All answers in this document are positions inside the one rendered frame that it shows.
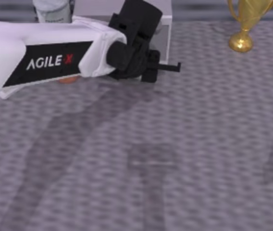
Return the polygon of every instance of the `white robotic arm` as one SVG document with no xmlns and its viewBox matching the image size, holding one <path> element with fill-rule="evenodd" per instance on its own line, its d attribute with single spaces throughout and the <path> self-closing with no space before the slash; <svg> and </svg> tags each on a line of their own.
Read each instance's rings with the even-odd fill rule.
<svg viewBox="0 0 273 231">
<path fill-rule="evenodd" d="M 109 25 L 78 17 L 73 23 L 0 22 L 0 91 L 70 76 L 155 82 L 160 53 L 149 49 L 162 13 L 143 0 L 126 0 Z"/>
</svg>

